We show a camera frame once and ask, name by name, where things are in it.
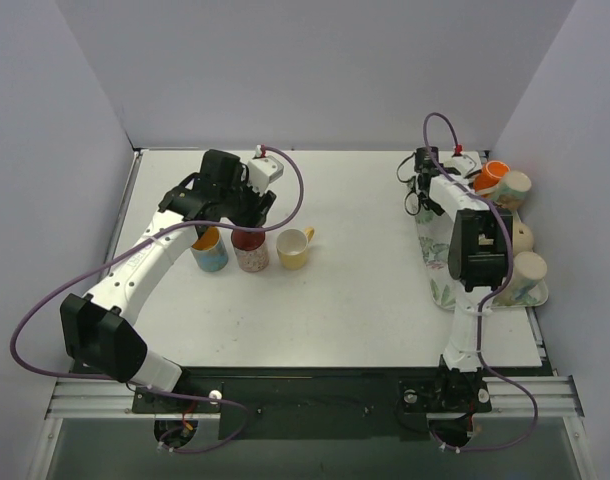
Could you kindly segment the pink ghost mug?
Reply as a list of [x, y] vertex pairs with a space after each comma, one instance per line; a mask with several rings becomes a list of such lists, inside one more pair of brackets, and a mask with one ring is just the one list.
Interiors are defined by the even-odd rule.
[[233, 230], [231, 243], [238, 266], [243, 271], [257, 273], [269, 265], [269, 251], [264, 232]]

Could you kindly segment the yellow mug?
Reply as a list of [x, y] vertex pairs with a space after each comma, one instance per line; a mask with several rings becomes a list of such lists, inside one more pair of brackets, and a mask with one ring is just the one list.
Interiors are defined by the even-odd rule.
[[313, 227], [304, 230], [287, 229], [276, 239], [276, 250], [281, 265], [288, 270], [299, 270], [307, 262], [309, 245], [315, 235]]

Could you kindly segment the cream floral mug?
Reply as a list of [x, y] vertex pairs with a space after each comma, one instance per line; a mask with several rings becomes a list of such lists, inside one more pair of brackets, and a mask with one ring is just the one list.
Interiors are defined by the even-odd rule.
[[507, 287], [493, 302], [497, 305], [514, 306], [522, 303], [547, 274], [546, 261], [537, 253], [524, 251], [514, 257], [513, 273]]

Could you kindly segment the blue butterfly mug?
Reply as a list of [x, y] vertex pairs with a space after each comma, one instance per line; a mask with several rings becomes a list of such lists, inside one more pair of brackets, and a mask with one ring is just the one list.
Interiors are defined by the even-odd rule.
[[191, 252], [198, 267], [208, 273], [222, 270], [229, 261], [226, 247], [217, 227], [209, 227], [192, 245]]

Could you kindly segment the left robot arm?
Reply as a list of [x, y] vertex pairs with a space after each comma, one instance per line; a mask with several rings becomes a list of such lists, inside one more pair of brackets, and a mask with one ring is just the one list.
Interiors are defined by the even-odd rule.
[[227, 219], [236, 226], [262, 226], [276, 199], [268, 187], [282, 173], [282, 164], [264, 153], [242, 162], [227, 152], [205, 152], [199, 171], [164, 195], [139, 239], [144, 248], [119, 262], [84, 296], [63, 300], [67, 354], [118, 382], [155, 388], [155, 399], [168, 411], [185, 408], [191, 388], [180, 380], [181, 367], [149, 349], [134, 328], [137, 317], [209, 223]]

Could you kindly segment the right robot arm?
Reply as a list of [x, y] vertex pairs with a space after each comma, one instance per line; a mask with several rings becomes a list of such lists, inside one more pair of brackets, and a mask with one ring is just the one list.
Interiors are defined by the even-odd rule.
[[447, 165], [436, 147], [420, 147], [408, 157], [414, 174], [408, 187], [406, 212], [415, 218], [425, 264], [443, 272], [455, 307], [451, 333], [442, 354], [450, 370], [482, 368], [482, 319], [491, 313], [492, 295], [512, 273], [512, 215], [474, 193], [462, 173], [471, 159], [453, 155]]

